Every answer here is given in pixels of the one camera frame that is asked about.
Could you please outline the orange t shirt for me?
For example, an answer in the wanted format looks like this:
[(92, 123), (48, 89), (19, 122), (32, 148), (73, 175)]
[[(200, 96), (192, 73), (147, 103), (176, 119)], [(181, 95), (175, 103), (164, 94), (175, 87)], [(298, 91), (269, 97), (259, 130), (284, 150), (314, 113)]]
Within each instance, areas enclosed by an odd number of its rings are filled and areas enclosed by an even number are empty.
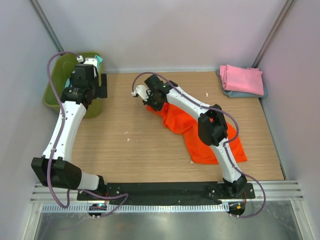
[(174, 134), (182, 135), (192, 162), (204, 165), (217, 165), (218, 160), (211, 150), (198, 137), (198, 123), (179, 107), (165, 103), (160, 111), (146, 106), (146, 109), (162, 118), (163, 126)]

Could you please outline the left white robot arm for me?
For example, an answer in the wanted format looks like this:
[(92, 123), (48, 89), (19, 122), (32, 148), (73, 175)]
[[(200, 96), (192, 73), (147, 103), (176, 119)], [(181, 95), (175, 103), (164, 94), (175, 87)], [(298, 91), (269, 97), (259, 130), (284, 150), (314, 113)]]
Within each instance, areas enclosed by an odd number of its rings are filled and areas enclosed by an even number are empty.
[(89, 105), (97, 98), (107, 97), (107, 76), (99, 74), (98, 61), (89, 57), (75, 66), (69, 83), (60, 96), (63, 109), (51, 139), (42, 157), (33, 158), (31, 168), (45, 187), (50, 180), (54, 188), (88, 190), (93, 199), (101, 200), (106, 194), (102, 177), (72, 164), (72, 149)]

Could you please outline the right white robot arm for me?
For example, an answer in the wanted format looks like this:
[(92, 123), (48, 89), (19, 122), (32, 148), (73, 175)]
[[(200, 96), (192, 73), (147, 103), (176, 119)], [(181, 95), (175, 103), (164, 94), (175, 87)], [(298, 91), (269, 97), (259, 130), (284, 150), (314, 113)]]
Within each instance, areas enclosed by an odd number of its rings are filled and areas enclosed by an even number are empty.
[(145, 81), (143, 102), (159, 111), (165, 103), (171, 104), (189, 114), (197, 122), (198, 138), (209, 146), (222, 170), (224, 188), (231, 198), (242, 195), (247, 178), (239, 169), (230, 148), (228, 125), (219, 105), (203, 103), (189, 95), (172, 81), (163, 82), (155, 74)]

